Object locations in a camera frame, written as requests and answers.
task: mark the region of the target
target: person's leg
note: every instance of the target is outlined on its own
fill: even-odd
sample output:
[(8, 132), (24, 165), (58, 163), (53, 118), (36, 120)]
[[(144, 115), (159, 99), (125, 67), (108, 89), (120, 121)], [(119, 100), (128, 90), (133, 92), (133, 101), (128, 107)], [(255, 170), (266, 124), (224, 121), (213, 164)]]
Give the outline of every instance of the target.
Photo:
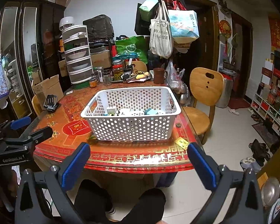
[(89, 179), (81, 182), (74, 207), (86, 221), (112, 223), (107, 219), (105, 213), (113, 208), (110, 195)]
[(162, 220), (165, 203), (166, 197), (160, 189), (149, 189), (140, 196), (139, 202), (120, 224), (156, 224)]

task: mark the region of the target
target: trash can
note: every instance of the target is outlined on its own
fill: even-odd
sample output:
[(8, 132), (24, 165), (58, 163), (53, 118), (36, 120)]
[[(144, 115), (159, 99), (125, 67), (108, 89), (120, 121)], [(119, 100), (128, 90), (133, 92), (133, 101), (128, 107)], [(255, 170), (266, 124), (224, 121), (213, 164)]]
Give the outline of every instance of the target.
[(222, 91), (220, 99), (216, 103), (216, 106), (219, 107), (219, 108), (226, 108), (228, 103), (229, 103), (230, 94), (231, 94), (231, 91), (232, 91), (233, 80), (228, 75), (222, 74), (222, 76), (224, 77), (224, 79), (223, 79), (223, 91)]

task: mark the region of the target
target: chair backrest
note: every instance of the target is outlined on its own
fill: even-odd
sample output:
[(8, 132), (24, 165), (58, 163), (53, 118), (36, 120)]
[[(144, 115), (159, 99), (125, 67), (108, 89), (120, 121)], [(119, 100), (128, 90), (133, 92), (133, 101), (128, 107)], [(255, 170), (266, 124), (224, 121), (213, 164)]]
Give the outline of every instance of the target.
[(197, 67), (190, 75), (190, 89), (195, 99), (213, 106), (223, 91), (223, 76), (207, 68)]
[(147, 72), (146, 64), (143, 61), (132, 61), (132, 64), (135, 64), (134, 70)]
[(32, 98), (32, 106), (37, 116), (43, 111), (36, 95)]

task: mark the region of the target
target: white fan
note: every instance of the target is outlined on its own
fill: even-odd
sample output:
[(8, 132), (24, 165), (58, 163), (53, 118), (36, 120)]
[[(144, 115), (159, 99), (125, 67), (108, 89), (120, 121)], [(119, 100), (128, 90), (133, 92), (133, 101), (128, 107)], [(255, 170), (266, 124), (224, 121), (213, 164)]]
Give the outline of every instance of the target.
[(75, 25), (73, 17), (64, 17), (59, 22), (59, 30), (65, 30), (66, 28), (69, 28), (73, 25)]

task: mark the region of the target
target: red rug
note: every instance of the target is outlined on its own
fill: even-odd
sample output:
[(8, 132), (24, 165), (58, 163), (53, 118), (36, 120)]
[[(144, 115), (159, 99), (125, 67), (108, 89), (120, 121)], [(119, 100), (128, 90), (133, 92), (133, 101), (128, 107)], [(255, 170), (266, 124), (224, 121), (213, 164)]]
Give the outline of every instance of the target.
[(228, 103), (228, 107), (234, 110), (249, 108), (250, 106), (250, 103), (241, 98), (230, 98)]

